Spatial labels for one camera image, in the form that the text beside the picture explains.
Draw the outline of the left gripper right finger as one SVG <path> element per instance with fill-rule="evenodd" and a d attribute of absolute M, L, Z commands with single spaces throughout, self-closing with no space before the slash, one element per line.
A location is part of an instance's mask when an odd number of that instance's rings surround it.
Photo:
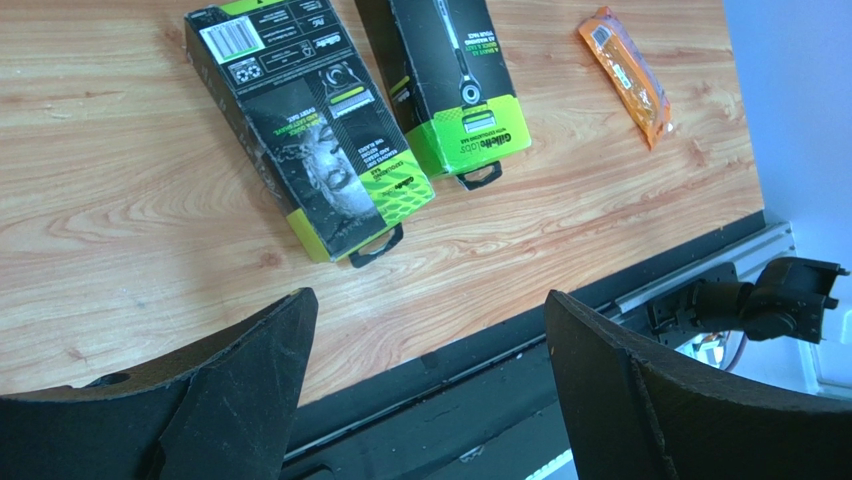
<path fill-rule="evenodd" d="M 690 359 L 551 291 L 546 340 L 582 479 L 847 479 L 851 405 Z"/>

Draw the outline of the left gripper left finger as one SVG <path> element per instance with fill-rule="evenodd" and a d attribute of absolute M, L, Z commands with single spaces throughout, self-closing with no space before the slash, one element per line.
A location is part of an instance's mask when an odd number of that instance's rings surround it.
<path fill-rule="evenodd" d="M 275 479 L 312 349 L 300 288 L 228 328 L 86 386 L 1 399 L 5 479 Z"/>

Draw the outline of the green black razor pack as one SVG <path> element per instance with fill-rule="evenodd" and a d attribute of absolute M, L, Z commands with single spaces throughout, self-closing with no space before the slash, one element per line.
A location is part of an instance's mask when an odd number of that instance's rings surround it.
<path fill-rule="evenodd" d="M 484 1 L 356 4 L 397 123 L 431 178 L 502 175 L 531 135 Z"/>
<path fill-rule="evenodd" d="M 328 1 L 234 1 L 184 17 L 186 53 L 309 257 L 361 268 L 434 198 Z"/>

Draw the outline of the orange razor bag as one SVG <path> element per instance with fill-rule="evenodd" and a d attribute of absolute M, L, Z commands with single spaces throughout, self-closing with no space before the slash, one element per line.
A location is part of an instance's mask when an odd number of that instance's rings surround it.
<path fill-rule="evenodd" d="M 671 104 L 625 26 L 610 7 L 603 6 L 577 32 L 608 75 L 648 147 L 654 149 L 670 131 Z"/>

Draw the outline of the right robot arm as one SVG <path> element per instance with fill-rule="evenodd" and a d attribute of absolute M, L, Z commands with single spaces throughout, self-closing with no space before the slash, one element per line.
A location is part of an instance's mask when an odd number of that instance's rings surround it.
<path fill-rule="evenodd" d="M 755 282 L 725 281 L 713 274 L 696 279 L 647 303 L 651 332 L 740 331 L 751 341 L 779 337 L 818 344 L 825 310 L 839 277 L 850 271 L 837 263 L 782 257 L 766 264 Z"/>

